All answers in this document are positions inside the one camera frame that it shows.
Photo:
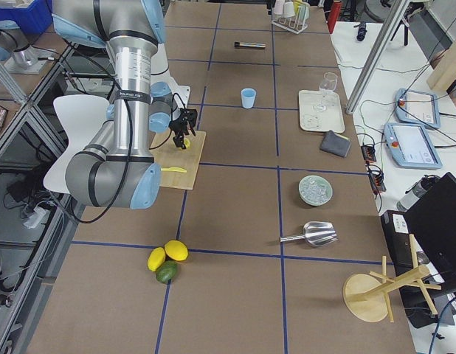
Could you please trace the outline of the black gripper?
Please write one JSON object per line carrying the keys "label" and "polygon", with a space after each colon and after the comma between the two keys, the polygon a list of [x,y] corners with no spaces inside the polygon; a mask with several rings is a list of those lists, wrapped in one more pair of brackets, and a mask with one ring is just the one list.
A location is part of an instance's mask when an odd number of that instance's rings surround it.
{"label": "black gripper", "polygon": [[191,132],[196,135],[194,127],[196,126],[198,112],[192,108],[181,108],[179,117],[169,123],[169,128],[174,132],[173,142],[177,148],[187,149],[187,137]]}

